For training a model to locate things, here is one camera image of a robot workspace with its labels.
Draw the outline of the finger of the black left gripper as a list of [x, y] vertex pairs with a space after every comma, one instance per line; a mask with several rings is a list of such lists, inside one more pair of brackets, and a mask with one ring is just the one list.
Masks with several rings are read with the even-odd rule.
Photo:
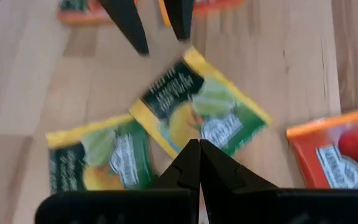
[[134, 0], [100, 0], [99, 2], [137, 53], [148, 55], [149, 47], [145, 31]]
[[167, 16], [178, 40], [188, 40], [194, 0], [164, 0]]

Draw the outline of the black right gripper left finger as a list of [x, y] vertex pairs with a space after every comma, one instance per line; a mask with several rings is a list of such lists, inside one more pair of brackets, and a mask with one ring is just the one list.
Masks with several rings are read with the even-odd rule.
[[200, 159], [192, 139], [151, 188], [54, 194], [39, 205], [35, 223], [197, 223]]

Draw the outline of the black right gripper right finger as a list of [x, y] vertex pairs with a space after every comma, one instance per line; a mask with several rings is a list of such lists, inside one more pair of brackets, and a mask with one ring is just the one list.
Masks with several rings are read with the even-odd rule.
[[358, 223], [358, 190], [280, 188], [200, 142], [210, 223]]

